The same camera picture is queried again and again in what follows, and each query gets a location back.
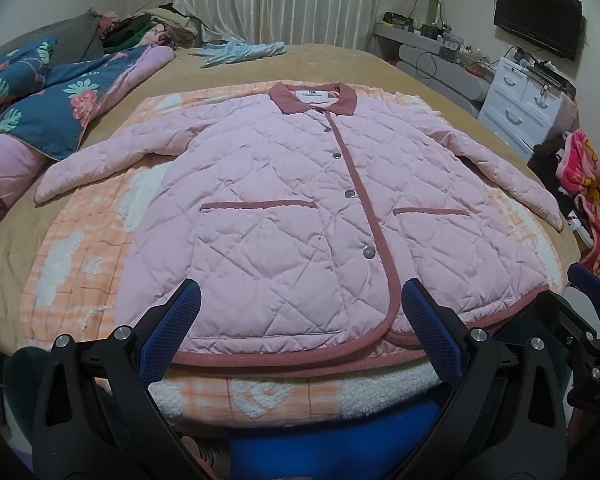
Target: orange plaid blanket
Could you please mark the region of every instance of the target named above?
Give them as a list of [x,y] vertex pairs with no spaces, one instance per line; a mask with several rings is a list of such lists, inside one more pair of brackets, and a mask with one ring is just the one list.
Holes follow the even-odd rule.
[[[284,81],[312,85],[311,82]],[[177,108],[266,92],[275,82],[183,92],[146,99],[118,131]],[[417,96],[352,85],[357,92],[433,112]],[[20,309],[23,344],[50,348],[56,336],[104,338],[129,243],[172,159],[149,155],[103,181],[77,189],[49,229]],[[539,221],[500,188],[486,183],[510,235],[540,256],[553,290],[564,283],[560,259]],[[166,416],[223,426],[282,426],[378,412],[437,384],[427,360],[369,372],[308,379],[220,378],[172,367],[150,392]]]

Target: wall-mounted television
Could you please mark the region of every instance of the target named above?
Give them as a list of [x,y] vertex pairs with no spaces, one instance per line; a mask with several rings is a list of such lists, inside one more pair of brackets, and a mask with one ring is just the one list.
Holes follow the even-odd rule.
[[575,60],[582,33],[582,3],[497,0],[493,24],[556,56]]

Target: bed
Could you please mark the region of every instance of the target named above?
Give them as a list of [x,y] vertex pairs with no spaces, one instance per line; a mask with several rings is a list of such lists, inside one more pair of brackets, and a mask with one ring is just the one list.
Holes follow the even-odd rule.
[[[109,138],[145,99],[152,96],[275,80],[343,81],[421,97],[452,126],[465,131],[537,180],[508,146],[468,113],[366,52],[308,44],[290,46],[288,53],[283,56],[236,65],[202,70],[201,63],[200,58],[190,56],[187,50],[179,50],[173,62],[135,88],[115,108],[90,125],[84,146]],[[35,189],[36,184],[18,200],[0,223],[0,351],[5,354],[15,352],[23,345],[20,327],[21,296],[49,228],[70,199],[69,195],[60,196],[37,206],[33,201]],[[564,276],[569,264],[577,261],[579,256],[573,234],[568,229],[558,233],[543,220],[536,218],[536,221],[550,241],[557,272]]]

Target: metal bolt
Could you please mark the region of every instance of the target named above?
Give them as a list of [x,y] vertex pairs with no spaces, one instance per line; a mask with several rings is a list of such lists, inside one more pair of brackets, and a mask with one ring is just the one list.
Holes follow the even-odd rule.
[[69,341],[71,341],[71,338],[67,334],[62,334],[56,339],[56,346],[63,348],[69,344]]
[[487,339],[487,333],[481,328],[474,328],[471,330],[471,337],[476,341],[485,341]]
[[544,349],[544,341],[542,341],[542,339],[540,339],[539,337],[532,337],[531,338],[531,346],[533,348],[535,348],[536,350],[543,350]]
[[376,256],[376,248],[372,247],[370,245],[365,245],[362,248],[362,254],[364,255],[364,257],[367,260],[370,260],[371,258],[373,258],[374,256]]
[[131,335],[131,329],[128,326],[119,326],[113,333],[113,337],[119,341],[124,341]]

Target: jacket collar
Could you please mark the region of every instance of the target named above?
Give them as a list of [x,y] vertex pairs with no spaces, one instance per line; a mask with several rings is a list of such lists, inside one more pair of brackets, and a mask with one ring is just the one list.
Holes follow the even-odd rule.
[[[337,102],[323,107],[320,105],[312,105],[303,103],[296,97],[297,90],[318,90],[326,92],[338,92],[340,95]],[[295,114],[305,112],[307,110],[328,110],[338,115],[353,115],[356,110],[356,102],[358,96],[356,91],[344,83],[325,84],[318,86],[292,86],[278,83],[269,90],[269,97],[280,108],[283,114]]]

